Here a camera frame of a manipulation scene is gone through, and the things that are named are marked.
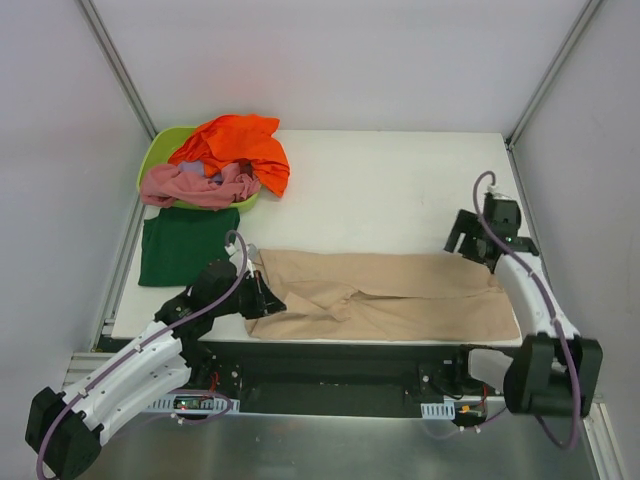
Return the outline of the beige t-shirt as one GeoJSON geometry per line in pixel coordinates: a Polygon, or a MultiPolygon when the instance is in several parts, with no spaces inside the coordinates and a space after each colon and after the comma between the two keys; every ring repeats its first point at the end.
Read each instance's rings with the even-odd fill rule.
{"type": "Polygon", "coordinates": [[[496,276],[453,254],[263,249],[257,266],[286,309],[246,321],[253,338],[495,343],[520,336],[496,276]]]}

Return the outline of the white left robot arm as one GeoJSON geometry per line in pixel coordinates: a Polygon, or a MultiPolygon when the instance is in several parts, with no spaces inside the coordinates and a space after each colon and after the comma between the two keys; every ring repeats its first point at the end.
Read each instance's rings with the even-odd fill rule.
{"type": "Polygon", "coordinates": [[[285,309],[260,272],[229,261],[210,264],[96,370],[61,392],[46,387],[35,395],[25,440],[37,454],[37,477],[77,478],[154,401],[185,385],[204,387],[211,355],[199,340],[217,318],[255,320],[285,309]]]}

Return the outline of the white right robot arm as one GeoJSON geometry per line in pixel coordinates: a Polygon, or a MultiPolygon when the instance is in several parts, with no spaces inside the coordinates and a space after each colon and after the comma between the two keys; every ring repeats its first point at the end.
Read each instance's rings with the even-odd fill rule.
{"type": "Polygon", "coordinates": [[[518,211],[490,223],[515,254],[504,253],[487,235],[478,215],[458,212],[444,250],[457,252],[494,274],[507,294],[522,343],[512,354],[480,346],[461,349],[450,369],[452,387],[473,394],[484,383],[502,392],[510,412],[539,417],[584,418],[591,408],[603,359],[598,341],[587,339],[568,320],[542,271],[537,246],[517,235],[518,211]]]}

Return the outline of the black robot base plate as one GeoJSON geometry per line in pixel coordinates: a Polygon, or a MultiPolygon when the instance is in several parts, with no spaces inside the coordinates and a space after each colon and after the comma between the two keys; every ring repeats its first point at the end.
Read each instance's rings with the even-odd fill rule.
{"type": "Polygon", "coordinates": [[[243,413],[414,418],[426,403],[482,410],[491,387],[462,371],[455,346],[197,342],[194,379],[243,413]]]}

